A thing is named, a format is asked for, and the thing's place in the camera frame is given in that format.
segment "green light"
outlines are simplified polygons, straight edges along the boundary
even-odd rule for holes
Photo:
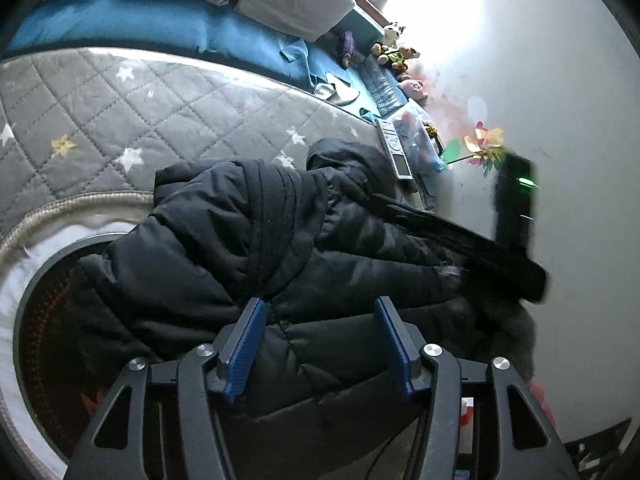
[[[538,187],[536,185],[535,182],[533,182],[533,180],[529,180],[528,178],[524,178],[523,176],[521,176],[518,179],[518,182],[521,183],[523,186],[527,186],[527,187]]]

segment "black cable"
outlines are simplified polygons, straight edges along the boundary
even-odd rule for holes
[[[369,469],[367,470],[367,474],[364,475],[364,480],[369,480],[369,477],[371,476],[371,473],[373,472],[373,468],[375,468],[376,464],[380,461],[380,459],[382,458],[382,455],[384,454],[384,452],[386,451],[386,448],[390,446],[390,444],[400,436],[400,434],[406,430],[408,427],[410,426],[410,424],[408,426],[405,426],[404,428],[402,428],[400,431],[398,431],[396,434],[394,434],[389,440],[387,440],[385,442],[385,445],[382,446],[382,448],[380,448],[380,451],[378,452],[378,454],[376,455],[376,457],[373,459],[373,462],[371,463],[371,465],[369,466]]]

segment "yellow star print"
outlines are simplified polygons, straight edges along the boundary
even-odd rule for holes
[[[69,150],[77,148],[78,145],[65,134],[59,139],[53,139],[51,141],[51,147],[53,148],[53,155],[51,156],[54,157],[56,155],[66,156]]]

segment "white star print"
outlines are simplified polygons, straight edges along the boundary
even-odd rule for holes
[[[305,136],[299,135],[295,128],[289,128],[287,130],[287,133],[289,134],[289,137],[291,137],[291,142],[293,142],[294,144],[305,143]]]
[[[289,168],[290,170],[295,170],[296,168],[293,167],[293,157],[292,156],[288,156],[285,152],[283,152],[282,150],[280,150],[280,155],[276,156],[276,160],[279,161],[279,163],[282,165],[283,168]]]
[[[11,126],[9,126],[9,123],[4,125],[4,129],[2,130],[2,133],[0,134],[0,139],[2,139],[2,145],[4,146],[7,141],[9,139],[14,139],[14,131],[11,129]]]
[[[124,171],[129,172],[132,166],[137,164],[144,166],[145,161],[140,157],[140,153],[142,152],[142,148],[138,148],[134,150],[133,148],[125,148],[124,152],[121,156],[116,159],[116,162],[119,162],[123,165]]]
[[[120,79],[122,79],[122,82],[124,83],[127,79],[135,79],[136,77],[133,75],[133,69],[130,66],[127,66],[126,68],[121,66],[118,69],[118,73],[116,74],[116,77],[119,77]]]

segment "white pillow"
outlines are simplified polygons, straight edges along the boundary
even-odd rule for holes
[[[236,10],[263,25],[313,43],[355,4],[354,0],[239,0]]]

